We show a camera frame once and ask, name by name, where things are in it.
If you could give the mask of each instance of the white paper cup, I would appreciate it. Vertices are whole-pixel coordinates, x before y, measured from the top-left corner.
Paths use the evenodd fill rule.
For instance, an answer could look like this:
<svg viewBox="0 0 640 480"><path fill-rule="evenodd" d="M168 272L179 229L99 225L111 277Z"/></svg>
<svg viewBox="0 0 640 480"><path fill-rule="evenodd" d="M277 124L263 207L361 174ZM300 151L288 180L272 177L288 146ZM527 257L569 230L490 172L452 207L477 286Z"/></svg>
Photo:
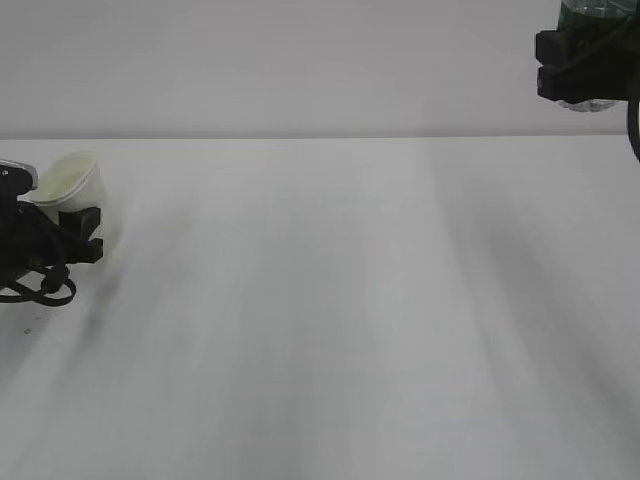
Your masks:
<svg viewBox="0 0 640 480"><path fill-rule="evenodd" d="M92 152L70 153L56 161L40 176L38 188L31 192L31 201L56 224L59 212L100 208L100 226L92 236L104 240L105 254L113 249L117 227L98 161Z"/></svg>

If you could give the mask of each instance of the white wall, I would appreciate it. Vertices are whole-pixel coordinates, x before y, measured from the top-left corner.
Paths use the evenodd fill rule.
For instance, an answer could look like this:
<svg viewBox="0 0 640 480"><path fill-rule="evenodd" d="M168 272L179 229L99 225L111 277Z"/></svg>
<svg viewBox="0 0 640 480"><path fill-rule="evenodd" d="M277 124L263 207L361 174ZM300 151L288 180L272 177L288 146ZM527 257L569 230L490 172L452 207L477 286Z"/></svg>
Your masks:
<svg viewBox="0 0 640 480"><path fill-rule="evenodd" d="M535 95L559 0L5 0L0 136L622 131Z"/></svg>

